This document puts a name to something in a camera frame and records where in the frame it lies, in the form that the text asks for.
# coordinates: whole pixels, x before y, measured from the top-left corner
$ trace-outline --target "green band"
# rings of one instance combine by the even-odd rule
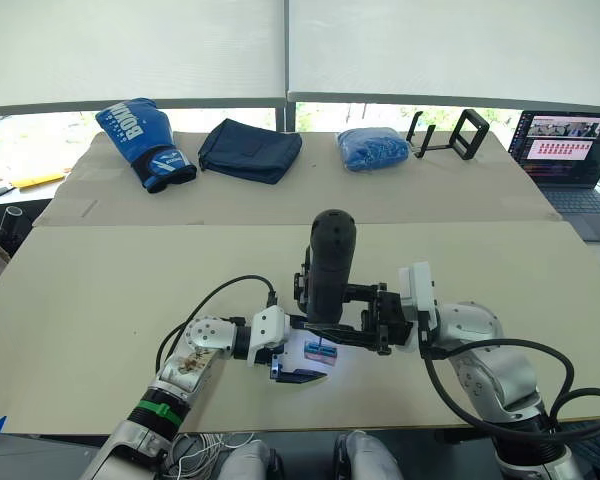
[[[173,413],[171,407],[166,403],[153,403],[148,400],[140,400],[140,402],[138,402],[138,408],[144,408],[145,410],[155,413],[159,417],[166,418],[176,427],[179,427],[182,424],[182,419]]]

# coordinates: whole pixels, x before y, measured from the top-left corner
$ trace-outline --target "laptop screen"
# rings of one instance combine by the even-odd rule
[[[600,113],[525,110],[509,153],[538,185],[593,187],[600,179]]]

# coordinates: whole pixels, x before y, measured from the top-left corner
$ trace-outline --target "white cable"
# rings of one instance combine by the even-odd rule
[[[218,461],[218,457],[220,456],[220,452],[223,449],[226,450],[235,450],[236,448],[240,448],[244,445],[247,445],[249,442],[253,440],[253,433],[249,434],[249,437],[244,442],[238,445],[230,445],[227,443],[228,440],[233,438],[235,433],[232,433],[227,436],[225,439],[225,435],[222,434],[210,434],[210,433],[201,433],[189,436],[188,434],[178,435],[173,443],[171,444],[171,448],[169,449],[167,455],[167,462],[171,468],[175,467],[175,455],[174,450],[176,446],[180,443],[183,438],[186,438],[192,442],[195,442],[197,437],[200,440],[200,450],[194,452],[190,455],[184,455],[180,457],[177,461],[178,465],[178,474],[172,475],[167,472],[167,474],[163,475],[163,478],[175,478],[176,480],[182,479],[190,479],[190,480],[209,480],[211,478],[211,474],[213,473],[214,467]],[[197,462],[193,465],[185,465],[183,462],[185,460],[198,457]]]
[[[231,439],[234,435],[239,435],[239,434],[237,434],[237,433],[231,433],[231,434],[229,434],[229,438]],[[242,442],[239,445],[228,445],[228,444],[225,443],[225,440],[223,439],[222,440],[222,445],[225,448],[228,448],[229,450],[235,450],[236,448],[244,447],[247,443],[249,443],[251,440],[253,440],[253,436],[254,435],[255,435],[255,433],[249,434],[249,438],[247,438],[244,442]]]

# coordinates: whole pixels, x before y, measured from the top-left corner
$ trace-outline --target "beige table surface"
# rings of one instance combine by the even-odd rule
[[[298,312],[292,276],[306,226],[64,227],[34,229],[0,278],[0,416],[7,432],[108,433],[153,375],[161,338],[212,288],[259,273]],[[440,302],[474,300],[510,337],[566,353],[576,386],[600,386],[600,265],[563,222],[360,225],[351,282],[388,282],[431,263]],[[265,290],[244,282],[203,310],[248,318]],[[358,325],[360,305],[346,323]],[[561,366],[530,353],[548,403]],[[451,394],[468,405],[445,362]],[[187,431],[404,427],[460,421],[438,399],[416,353],[378,357],[342,347],[335,370],[306,385],[276,384],[266,367],[223,362],[186,420]],[[581,400],[569,418],[600,415]]]
[[[196,164],[205,138],[175,134]],[[448,138],[439,132],[431,144]],[[327,208],[353,210],[359,223],[560,219],[491,133],[473,160],[450,149],[431,151],[372,173],[344,168],[333,133],[302,139],[298,158],[276,185],[207,170],[151,195],[100,133],[36,225],[306,225]]]

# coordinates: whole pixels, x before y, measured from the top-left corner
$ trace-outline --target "black cylinder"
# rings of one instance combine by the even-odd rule
[[[147,427],[167,440],[173,441],[182,421],[189,413],[189,408],[188,403],[170,393],[149,388],[142,396],[142,401],[131,411],[127,420]]]
[[[356,248],[356,224],[347,212],[326,210],[311,226],[307,321],[338,323]]]
[[[499,424],[504,428],[519,432],[548,433],[549,419],[546,414],[536,415],[527,420]],[[519,443],[501,438],[493,438],[498,457],[510,465],[533,466],[558,460],[565,453],[564,445],[548,443]]]
[[[16,236],[16,227],[18,220],[22,216],[22,210],[13,205],[4,209],[2,221],[0,222],[0,236],[5,239],[11,239]]]
[[[251,341],[251,327],[236,328],[236,341],[233,344],[233,358],[246,360],[249,354],[249,342]]]

